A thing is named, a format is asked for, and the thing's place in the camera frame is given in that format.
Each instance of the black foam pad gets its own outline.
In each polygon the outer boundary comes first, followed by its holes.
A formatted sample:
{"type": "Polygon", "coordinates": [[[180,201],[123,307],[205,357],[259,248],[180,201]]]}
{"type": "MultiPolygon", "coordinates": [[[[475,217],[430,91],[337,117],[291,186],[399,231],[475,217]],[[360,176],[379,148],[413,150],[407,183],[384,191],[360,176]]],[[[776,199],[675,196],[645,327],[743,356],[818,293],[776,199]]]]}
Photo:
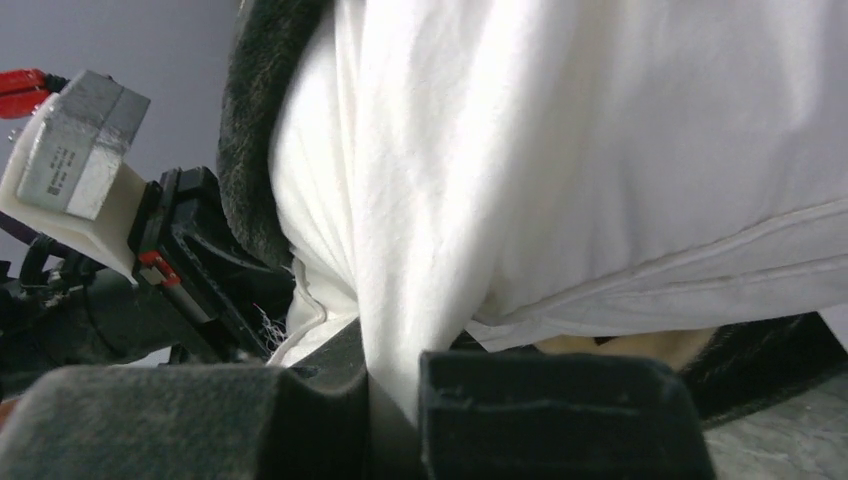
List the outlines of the black foam pad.
{"type": "Polygon", "coordinates": [[[338,348],[346,338],[337,336],[330,345],[336,348],[291,370],[54,371],[21,400],[0,434],[0,478],[356,477],[368,400],[362,359],[330,358],[358,355],[338,348]]]}
{"type": "Polygon", "coordinates": [[[647,359],[425,354],[430,478],[712,479],[683,382],[647,359]]]}

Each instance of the red tab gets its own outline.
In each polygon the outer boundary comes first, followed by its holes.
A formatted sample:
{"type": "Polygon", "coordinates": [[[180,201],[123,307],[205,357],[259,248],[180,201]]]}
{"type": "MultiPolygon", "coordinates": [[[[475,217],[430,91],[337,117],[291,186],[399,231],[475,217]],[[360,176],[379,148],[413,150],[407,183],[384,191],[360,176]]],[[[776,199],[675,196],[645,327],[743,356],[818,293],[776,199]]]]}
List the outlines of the red tab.
{"type": "Polygon", "coordinates": [[[177,275],[177,272],[174,271],[174,269],[156,250],[139,254],[138,260],[147,268],[155,268],[156,270],[159,270],[159,273],[165,277],[165,280],[163,280],[161,284],[163,287],[173,287],[174,285],[179,285],[182,282],[182,279],[179,275],[177,275]]]}
{"type": "Polygon", "coordinates": [[[35,68],[0,72],[0,97],[12,93],[46,90],[46,80],[47,75],[35,68]]]}
{"type": "Polygon", "coordinates": [[[0,72],[0,118],[27,117],[49,96],[41,70],[0,72]]]}
{"type": "Polygon", "coordinates": [[[50,92],[47,90],[31,90],[29,92],[4,95],[0,97],[0,118],[12,120],[28,117],[49,96],[50,92]]]}

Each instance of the metal block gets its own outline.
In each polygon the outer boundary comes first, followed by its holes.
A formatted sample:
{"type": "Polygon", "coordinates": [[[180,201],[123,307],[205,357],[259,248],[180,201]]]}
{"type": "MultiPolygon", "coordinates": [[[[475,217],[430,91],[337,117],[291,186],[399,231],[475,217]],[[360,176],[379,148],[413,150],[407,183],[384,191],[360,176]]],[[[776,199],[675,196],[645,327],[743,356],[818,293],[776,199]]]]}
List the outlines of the metal block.
{"type": "Polygon", "coordinates": [[[150,100],[90,71],[59,95],[39,126],[17,197],[45,210],[94,220],[150,100]]]}

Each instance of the white fabric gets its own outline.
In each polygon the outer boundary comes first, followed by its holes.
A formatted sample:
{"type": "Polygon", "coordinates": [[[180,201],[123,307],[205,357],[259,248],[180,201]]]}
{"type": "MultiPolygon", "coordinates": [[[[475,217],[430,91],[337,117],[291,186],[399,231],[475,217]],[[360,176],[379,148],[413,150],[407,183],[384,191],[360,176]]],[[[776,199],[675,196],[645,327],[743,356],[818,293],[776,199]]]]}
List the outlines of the white fabric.
{"type": "Polygon", "coordinates": [[[819,314],[839,343],[848,351],[848,304],[827,308],[819,314]]]}
{"type": "Polygon", "coordinates": [[[418,356],[848,301],[848,2],[338,0],[271,172],[298,259],[273,363],[361,317],[418,356]]]}

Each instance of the gray wall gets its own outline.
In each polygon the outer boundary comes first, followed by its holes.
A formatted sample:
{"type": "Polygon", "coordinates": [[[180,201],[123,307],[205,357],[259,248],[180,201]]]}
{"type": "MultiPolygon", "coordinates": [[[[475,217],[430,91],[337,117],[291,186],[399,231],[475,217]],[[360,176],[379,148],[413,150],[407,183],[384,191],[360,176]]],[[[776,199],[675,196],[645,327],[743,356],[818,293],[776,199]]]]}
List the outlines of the gray wall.
{"type": "MultiPolygon", "coordinates": [[[[173,167],[214,168],[233,0],[0,0],[0,71],[112,75],[151,99],[127,162],[146,179],[173,167]]],[[[11,152],[0,121],[0,167],[11,152]]],[[[25,247],[0,232],[0,259],[25,247]]]]}

